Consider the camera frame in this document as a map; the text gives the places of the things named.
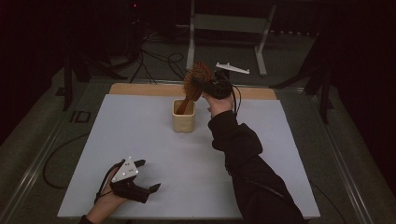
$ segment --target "sleeve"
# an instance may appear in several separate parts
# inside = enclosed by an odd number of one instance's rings
[[[79,223],[78,224],[93,224],[93,223],[91,223],[88,219],[87,219],[87,216],[82,216],[81,217],[81,219],[79,220]]]
[[[214,149],[223,151],[233,178],[236,202],[248,223],[306,223],[282,178],[259,156],[262,144],[246,124],[238,125],[233,111],[208,123]]]

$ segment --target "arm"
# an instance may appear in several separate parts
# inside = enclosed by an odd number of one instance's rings
[[[102,195],[95,203],[91,211],[83,216],[79,224],[99,224],[113,214],[123,203],[128,201],[111,192],[110,179],[117,172],[117,168],[110,173],[107,183],[102,190]]]
[[[233,178],[233,189],[239,210],[247,222],[305,223],[285,183],[259,156],[262,144],[246,124],[238,125],[231,110],[231,99],[216,100],[204,94],[209,102],[213,134],[212,146],[224,152],[226,168]]]

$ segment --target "white bracket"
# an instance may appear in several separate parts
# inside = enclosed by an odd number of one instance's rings
[[[219,68],[222,68],[222,69],[225,69],[225,70],[229,70],[229,71],[238,72],[238,73],[244,73],[244,74],[249,74],[250,73],[249,70],[243,70],[243,69],[231,66],[229,63],[227,63],[227,64],[217,63],[216,67],[219,67]]]

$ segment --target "white table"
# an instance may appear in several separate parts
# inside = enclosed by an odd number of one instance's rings
[[[176,96],[106,96],[70,182],[59,217],[81,217],[106,171],[132,156],[146,160],[136,185],[161,183],[147,203],[128,202],[113,214],[136,219],[240,218],[224,155],[211,146],[207,102],[196,102],[193,133],[172,130],[172,101]],[[242,101],[238,120],[260,137],[261,156],[280,175],[306,218],[319,217],[289,124],[278,100]]]

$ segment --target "hand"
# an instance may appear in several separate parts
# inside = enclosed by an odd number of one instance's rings
[[[202,97],[204,97],[204,99],[206,99],[209,103],[209,108],[207,110],[212,114],[212,118],[214,118],[219,113],[233,110],[233,97],[231,97],[231,95],[224,99],[218,100],[210,94],[203,92]]]
[[[94,224],[102,223],[106,218],[113,214],[120,205],[128,201],[128,199],[115,195],[111,190],[110,181],[117,171],[118,168],[114,168],[110,175],[108,175],[106,185],[102,190],[103,196],[99,197],[96,204],[86,216],[86,218]]]

